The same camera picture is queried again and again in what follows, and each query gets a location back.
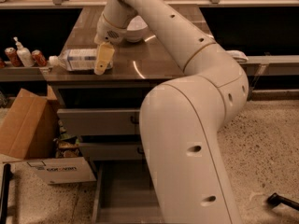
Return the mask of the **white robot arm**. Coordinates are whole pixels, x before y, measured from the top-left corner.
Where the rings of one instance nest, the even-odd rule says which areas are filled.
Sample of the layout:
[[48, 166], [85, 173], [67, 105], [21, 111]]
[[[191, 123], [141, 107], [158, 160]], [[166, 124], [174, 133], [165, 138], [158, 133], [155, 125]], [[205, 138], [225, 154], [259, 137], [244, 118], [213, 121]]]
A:
[[107, 0], [96, 43], [120, 44], [140, 16], [183, 73], [153, 88], [139, 129], [167, 224], [242, 224], [218, 145], [219, 128], [247, 101], [243, 68], [163, 0]]

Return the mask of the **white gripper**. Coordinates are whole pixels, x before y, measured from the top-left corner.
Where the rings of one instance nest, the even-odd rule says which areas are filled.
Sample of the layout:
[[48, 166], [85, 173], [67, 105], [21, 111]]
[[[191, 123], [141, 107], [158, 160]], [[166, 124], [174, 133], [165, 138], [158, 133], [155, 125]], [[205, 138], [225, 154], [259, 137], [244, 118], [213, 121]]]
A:
[[105, 13], [101, 14], [94, 37], [94, 42], [99, 45], [94, 66], [96, 75], [103, 75], [107, 69], [113, 67], [115, 53], [113, 45], [119, 45], [124, 40], [127, 26], [128, 19], [126, 17], [118, 15], [109, 17]]

